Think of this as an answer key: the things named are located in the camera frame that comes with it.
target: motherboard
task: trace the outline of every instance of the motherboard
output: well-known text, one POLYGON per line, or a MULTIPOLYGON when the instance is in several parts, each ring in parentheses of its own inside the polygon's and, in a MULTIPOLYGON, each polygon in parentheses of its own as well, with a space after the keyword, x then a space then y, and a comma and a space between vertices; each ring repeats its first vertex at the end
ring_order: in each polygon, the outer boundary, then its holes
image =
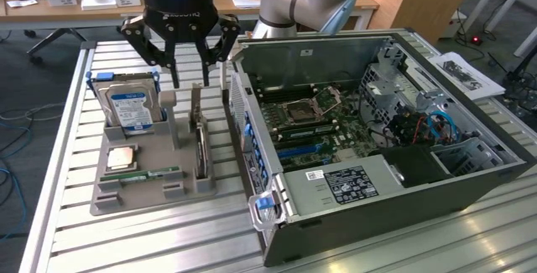
POLYGON ((285 172, 368 157, 377 150, 358 110, 358 94, 341 86, 257 92, 285 172))

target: chair wheel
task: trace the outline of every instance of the chair wheel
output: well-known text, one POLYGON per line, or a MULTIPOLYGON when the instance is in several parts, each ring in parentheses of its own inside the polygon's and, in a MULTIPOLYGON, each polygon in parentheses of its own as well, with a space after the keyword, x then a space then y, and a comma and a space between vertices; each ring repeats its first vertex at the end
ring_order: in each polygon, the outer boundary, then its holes
POLYGON ((24 30, 24 36, 27 36, 29 38, 35 38, 36 37, 35 31, 24 30))
POLYGON ((37 56, 37 57, 31 56, 31 63, 35 65, 43 64, 43 58, 40 56, 37 56))

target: blue pcie slot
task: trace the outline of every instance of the blue pcie slot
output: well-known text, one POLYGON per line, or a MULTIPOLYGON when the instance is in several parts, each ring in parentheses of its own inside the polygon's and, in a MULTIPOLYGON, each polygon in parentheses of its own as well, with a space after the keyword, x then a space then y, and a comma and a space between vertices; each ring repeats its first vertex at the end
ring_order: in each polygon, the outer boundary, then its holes
POLYGON ((283 159, 283 158, 288 158, 288 157, 295 157, 297 155, 304 155, 306 153, 314 153, 321 150, 321 147, 322 147, 322 143, 316 144, 316 145, 304 146, 304 147, 297 147, 291 150, 284 150, 283 152, 277 153, 277 157, 280 159, 283 159))
POLYGON ((244 136, 251 137, 251 140, 252 140, 253 157, 257 161, 257 168, 259 168, 257 171, 260 171, 261 186, 265 189, 267 185, 269 184, 269 182, 268 182, 269 174, 267 172, 265 163, 264 163, 263 156, 261 156, 261 150, 260 150, 260 146, 257 144, 257 139, 255 137, 252 122, 251 122, 251 118, 248 116, 247 111, 244 112, 244 119, 245 119, 244 136))

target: blue cable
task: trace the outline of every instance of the blue cable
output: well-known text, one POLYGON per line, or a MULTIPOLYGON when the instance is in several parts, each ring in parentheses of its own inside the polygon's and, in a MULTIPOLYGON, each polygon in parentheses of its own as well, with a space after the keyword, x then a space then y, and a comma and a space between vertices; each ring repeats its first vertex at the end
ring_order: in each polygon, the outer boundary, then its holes
POLYGON ((3 157, 0 157, 0 159, 5 159, 5 158, 11 157, 12 155, 15 155, 31 143, 32 131, 27 127, 7 125, 7 124, 4 124, 1 122, 0 122, 0 126, 7 127, 7 128, 13 128, 16 130, 24 130, 28 133, 28 138, 27 138, 27 141, 24 142, 24 144, 17 149, 15 149, 8 155, 4 155, 3 157))
POLYGON ((11 231, 8 234, 4 235, 3 238, 0 238, 0 243, 1 243, 3 241, 5 241, 5 240, 8 239, 8 237, 9 237, 13 233, 19 232, 19 230, 20 230, 20 229, 23 228, 23 226, 24 226, 24 223, 27 222, 27 204, 25 204, 25 202, 24 202, 23 192, 21 192, 21 190, 20 190, 17 178, 15 177, 15 175, 13 175, 7 169, 0 168, 0 171, 1 171, 3 173, 5 173, 5 174, 8 175, 8 177, 11 177, 11 179, 12 179, 12 182, 13 182, 13 184, 15 184, 15 189, 17 190, 17 194, 19 194, 19 198, 20 198, 20 203, 21 203, 21 206, 23 206, 23 218, 21 218, 21 220, 20 220, 17 226, 15 227, 13 231, 11 231))
MULTIPOLYGON (((7 124, 4 124, 4 123, 0 123, 0 126, 7 127, 7 128, 13 128, 13 129, 24 130, 24 131, 28 133, 28 138, 27 138, 27 141, 24 142, 24 144, 23 144, 17 149, 15 149, 8 155, 0 157, 0 159, 5 159, 5 158, 11 157, 12 155, 15 155, 15 154, 16 154, 24 147, 27 147, 27 145, 31 143, 31 140, 32 140, 32 131, 31 131, 29 128, 27 128, 27 127, 12 126, 12 125, 7 125, 7 124)), ((8 234, 4 235, 3 238, 0 238, 0 243, 1 243, 1 242, 4 242, 4 241, 8 239, 8 237, 9 237, 13 233, 19 232, 19 230, 20 230, 20 229, 23 228, 23 226, 24 226, 24 223, 27 222, 27 204, 25 204, 25 202, 24 202, 23 191, 21 191, 21 189, 20 189, 17 177, 15 177, 15 174, 12 174, 7 169, 0 168, 0 171, 1 171, 4 174, 7 174, 7 177, 11 177, 11 181, 12 181, 12 183, 13 183, 16 192, 17 192, 17 194, 19 194, 20 203, 21 203, 21 207, 23 207, 23 217, 21 217, 21 219, 20 219, 20 222, 19 222, 17 226, 15 227, 13 231, 11 231, 8 234)))
POLYGON ((434 137, 440 138, 440 133, 436 131, 434 127, 433 127, 433 120, 432 120, 432 116, 442 116, 445 118, 445 120, 448 121, 448 123, 450 124, 450 128, 454 129, 454 138, 456 141, 458 142, 458 133, 457 133, 457 126, 454 125, 453 119, 452 117, 444 113, 442 111, 433 111, 430 113, 430 115, 428 116, 428 125, 430 128, 430 132, 433 134, 434 137))

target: gray plastic holder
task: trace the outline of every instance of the gray plastic holder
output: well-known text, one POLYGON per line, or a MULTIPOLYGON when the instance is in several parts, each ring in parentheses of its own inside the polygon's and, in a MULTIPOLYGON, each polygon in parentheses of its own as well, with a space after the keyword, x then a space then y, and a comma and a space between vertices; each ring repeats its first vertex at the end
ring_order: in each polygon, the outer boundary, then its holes
POLYGON ((161 107, 169 121, 153 123, 149 134, 125 136, 121 127, 105 127, 97 163, 92 204, 92 215, 104 215, 137 208, 157 206, 216 194, 212 159, 208 158, 208 178, 197 179, 197 141, 191 131, 189 118, 175 119, 176 92, 161 92, 161 107), (135 149, 132 166, 107 171, 108 152, 117 147, 135 149), (171 171, 157 171, 177 167, 171 171), (145 179, 139 173, 155 172, 145 179))

